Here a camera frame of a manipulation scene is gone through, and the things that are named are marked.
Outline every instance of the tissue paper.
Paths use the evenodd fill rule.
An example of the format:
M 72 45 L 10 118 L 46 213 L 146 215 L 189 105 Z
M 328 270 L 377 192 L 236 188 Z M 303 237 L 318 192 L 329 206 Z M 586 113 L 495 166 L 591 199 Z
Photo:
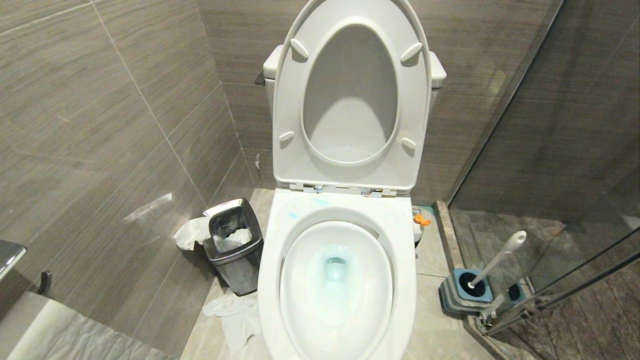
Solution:
M 222 320 L 222 331 L 231 354 L 242 349 L 251 336 L 262 334 L 258 307 L 250 297 L 229 293 L 202 308 L 206 316 L 216 315 Z
M 226 239 L 223 239 L 218 235 L 213 236 L 213 242 L 216 244 L 216 249 L 220 252 L 233 250 L 236 247 L 240 247 L 248 243 L 250 240 L 251 232 L 249 229 L 238 229 Z
M 184 223 L 173 235 L 175 244 L 182 250 L 193 250 L 196 241 L 202 245 L 202 242 L 209 238 L 209 219 L 201 217 Z

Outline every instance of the stainless steel trash can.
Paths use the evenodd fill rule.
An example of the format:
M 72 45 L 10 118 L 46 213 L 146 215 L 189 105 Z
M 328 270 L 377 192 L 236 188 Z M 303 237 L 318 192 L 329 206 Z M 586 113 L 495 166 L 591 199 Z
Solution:
M 258 288 L 264 240 L 249 202 L 246 199 L 230 200 L 208 209 L 207 212 L 211 215 L 211 238 L 204 241 L 204 249 L 209 261 L 236 295 L 254 292 Z M 216 247 L 214 235 L 226 239 L 238 229 L 249 229 L 251 238 L 248 243 L 228 251 L 221 251 Z

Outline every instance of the toilet water supply valve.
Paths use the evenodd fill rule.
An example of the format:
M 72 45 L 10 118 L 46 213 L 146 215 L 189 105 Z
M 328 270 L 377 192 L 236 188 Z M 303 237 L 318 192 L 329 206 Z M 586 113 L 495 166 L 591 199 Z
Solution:
M 424 218 L 422 214 L 416 214 L 413 216 L 413 243 L 414 247 L 418 246 L 422 234 L 424 233 L 424 227 L 431 225 L 431 221 Z

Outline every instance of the bathroom floor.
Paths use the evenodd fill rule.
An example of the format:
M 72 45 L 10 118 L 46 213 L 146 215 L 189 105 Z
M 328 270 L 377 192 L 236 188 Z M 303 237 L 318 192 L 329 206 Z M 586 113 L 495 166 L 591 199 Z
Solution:
M 256 212 L 263 233 L 266 232 L 273 190 L 255 189 L 250 203 Z M 431 208 L 423 211 L 431 220 L 416 249 L 417 303 L 413 333 L 403 360 L 428 359 L 493 359 L 493 357 L 462 327 L 460 320 L 445 316 L 440 310 L 438 287 L 449 275 L 444 249 L 440 241 L 436 219 Z M 216 279 L 205 304 L 230 291 Z M 257 294 L 247 295 L 257 298 Z M 247 345 L 231 354 L 225 343 L 222 322 L 206 317 L 202 312 L 191 331 L 181 359 L 251 359 L 270 360 L 262 336 L 249 339 Z

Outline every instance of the white toilet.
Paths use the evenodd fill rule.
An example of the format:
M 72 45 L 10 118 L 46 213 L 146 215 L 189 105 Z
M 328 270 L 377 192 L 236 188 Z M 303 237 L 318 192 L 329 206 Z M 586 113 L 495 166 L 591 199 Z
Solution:
M 407 0 L 311 0 L 265 63 L 273 172 L 286 188 L 275 191 L 258 281 L 274 360 L 402 357 L 416 301 L 406 194 L 432 69 L 440 84 Z

